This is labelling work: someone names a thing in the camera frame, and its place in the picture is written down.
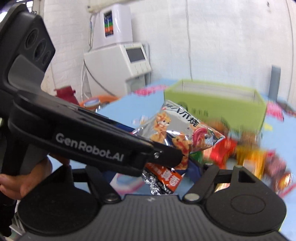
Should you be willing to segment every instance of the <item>gray panel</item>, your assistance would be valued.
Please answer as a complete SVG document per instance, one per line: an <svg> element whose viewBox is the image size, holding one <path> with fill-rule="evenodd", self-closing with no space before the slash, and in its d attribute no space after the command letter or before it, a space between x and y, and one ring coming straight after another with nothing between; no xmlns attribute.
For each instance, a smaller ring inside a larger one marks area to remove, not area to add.
<svg viewBox="0 0 296 241"><path fill-rule="evenodd" d="M9 83L20 90L41 92L43 78L44 72L23 55L15 58L8 73Z"/></svg>
<svg viewBox="0 0 296 241"><path fill-rule="evenodd" d="M280 241L277 232L259 237L242 237L214 226L196 205L178 196L127 195L123 202L105 205L84 229L62 237L26 234L21 241Z"/></svg>
<svg viewBox="0 0 296 241"><path fill-rule="evenodd" d="M269 84L268 98L276 101L279 93L279 82L281 80L281 68L277 66L271 67L271 77Z"/></svg>

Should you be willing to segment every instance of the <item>cable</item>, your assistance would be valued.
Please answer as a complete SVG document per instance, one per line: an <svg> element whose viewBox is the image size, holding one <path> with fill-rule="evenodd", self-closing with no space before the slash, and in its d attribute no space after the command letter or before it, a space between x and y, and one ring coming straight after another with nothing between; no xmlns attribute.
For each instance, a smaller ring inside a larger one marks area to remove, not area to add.
<svg viewBox="0 0 296 241"><path fill-rule="evenodd" d="M186 12L186 22L187 22L187 35L188 35L188 58L189 58L189 70L190 70L190 78L192 78L192 63L191 63L191 39L189 32L189 14L188 14L188 0L185 0L185 12Z"/></svg>
<svg viewBox="0 0 296 241"><path fill-rule="evenodd" d="M87 99L90 99L90 97L89 97L89 96L87 96L85 93L84 93L84 96L85 96Z"/></svg>
<svg viewBox="0 0 296 241"><path fill-rule="evenodd" d="M82 71L81 71L81 93L80 93L81 101L83 101L82 92L83 92L83 82L84 82L85 73L86 73L86 69L84 68L84 64L83 64Z"/></svg>
<svg viewBox="0 0 296 241"><path fill-rule="evenodd" d="M96 24L96 14L91 14L90 18L89 18L89 47L90 49L88 50L88 52L92 49L92 44L93 44L93 40L94 40L94 27Z"/></svg>
<svg viewBox="0 0 296 241"><path fill-rule="evenodd" d="M290 13L290 8L288 1L286 0L287 8L288 8L288 13L289 13L289 18L290 18L290 25L291 25L291 33L292 33L292 71L291 71L291 81L290 81L290 88L288 92L288 100L291 92L291 87L293 83L293 68L294 68L294 34L293 34L293 26L292 26L292 18L291 18L291 13Z"/></svg>
<svg viewBox="0 0 296 241"><path fill-rule="evenodd" d="M110 92L109 90L107 90L104 86L102 86L102 84L99 82L99 81L97 81L96 79L95 79L95 77L91 74L91 72L89 71L89 69L88 69L88 67L87 67L87 65L86 65L86 63L85 63L85 60L83 60L83 63L84 63L84 65L85 65L85 67L86 67L86 69L87 69L87 71L88 71L88 73L90 74L90 76L94 79L94 81L104 90L104 91L106 91L109 95L112 95L112 96L116 96L115 94L113 94L112 92Z"/></svg>

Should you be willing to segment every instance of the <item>brick wall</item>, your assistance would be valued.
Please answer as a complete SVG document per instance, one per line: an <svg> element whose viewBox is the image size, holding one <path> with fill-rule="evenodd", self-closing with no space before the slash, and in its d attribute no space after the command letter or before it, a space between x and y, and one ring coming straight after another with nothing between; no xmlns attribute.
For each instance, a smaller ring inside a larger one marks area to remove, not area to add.
<svg viewBox="0 0 296 241"><path fill-rule="evenodd" d="M80 99L83 52L88 50L86 0L45 0L44 22L56 48L51 61L56 88L71 85Z"/></svg>
<svg viewBox="0 0 296 241"><path fill-rule="evenodd" d="M188 0L194 79L257 88L268 93L271 65L282 69L279 95L288 97L292 40L285 0ZM87 0L46 0L45 23L56 47L56 87L80 92L88 47ZM134 41L150 44L152 81L190 78L185 0L130 4Z"/></svg>

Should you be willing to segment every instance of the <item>display screen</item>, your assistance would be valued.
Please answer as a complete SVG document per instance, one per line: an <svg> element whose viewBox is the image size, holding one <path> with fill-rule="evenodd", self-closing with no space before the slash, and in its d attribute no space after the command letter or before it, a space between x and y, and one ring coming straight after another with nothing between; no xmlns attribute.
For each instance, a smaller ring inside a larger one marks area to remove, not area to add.
<svg viewBox="0 0 296 241"><path fill-rule="evenodd" d="M145 60L145 56L141 48L126 49L126 52L131 63L139 60Z"/></svg>
<svg viewBox="0 0 296 241"><path fill-rule="evenodd" d="M105 36L113 35L112 11L104 13Z"/></svg>

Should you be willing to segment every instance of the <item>cartoon character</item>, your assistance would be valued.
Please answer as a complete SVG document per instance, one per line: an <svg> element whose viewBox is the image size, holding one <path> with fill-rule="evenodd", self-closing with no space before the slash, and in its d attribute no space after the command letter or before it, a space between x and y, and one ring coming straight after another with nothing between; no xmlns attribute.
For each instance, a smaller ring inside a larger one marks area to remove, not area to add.
<svg viewBox="0 0 296 241"><path fill-rule="evenodd" d="M163 143L166 138L166 131L170 124L170 117L167 116L166 112L157 113L153 129L157 133L153 134L150 139L159 143Z"/></svg>
<svg viewBox="0 0 296 241"><path fill-rule="evenodd" d="M172 139L172 142L175 147L182 151L184 155L181 163L175 167L176 170L185 170L188 167L188 156L190 152L191 141L186 138L184 133L180 133L180 135L176 136Z"/></svg>
<svg viewBox="0 0 296 241"><path fill-rule="evenodd" d="M205 146L205 136L208 134L208 128L201 123L197 126L190 125L193 130L192 142L194 147L204 147Z"/></svg>

